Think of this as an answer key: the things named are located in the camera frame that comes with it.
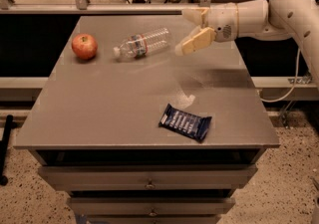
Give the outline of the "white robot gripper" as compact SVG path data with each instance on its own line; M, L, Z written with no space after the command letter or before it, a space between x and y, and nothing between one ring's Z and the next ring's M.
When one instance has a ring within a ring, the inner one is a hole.
M183 9L181 14L197 27L175 46L177 56L189 55L207 48L214 40L228 42L237 38L238 9L235 3L218 4L210 9Z

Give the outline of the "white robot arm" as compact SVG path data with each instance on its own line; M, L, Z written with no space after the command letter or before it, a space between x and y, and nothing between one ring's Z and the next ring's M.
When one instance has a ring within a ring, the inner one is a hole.
M319 5L315 0L253 0L181 11L195 25L175 46L184 56L209 47L250 37L261 41L293 39L313 81L319 84Z

